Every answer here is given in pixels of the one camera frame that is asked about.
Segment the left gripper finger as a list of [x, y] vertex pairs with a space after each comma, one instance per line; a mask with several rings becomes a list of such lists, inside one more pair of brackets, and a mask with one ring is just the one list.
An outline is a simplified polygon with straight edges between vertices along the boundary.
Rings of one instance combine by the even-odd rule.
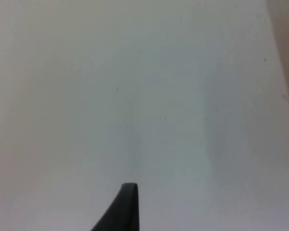
[[139, 229], [138, 185], [124, 183], [92, 231], [138, 231]]

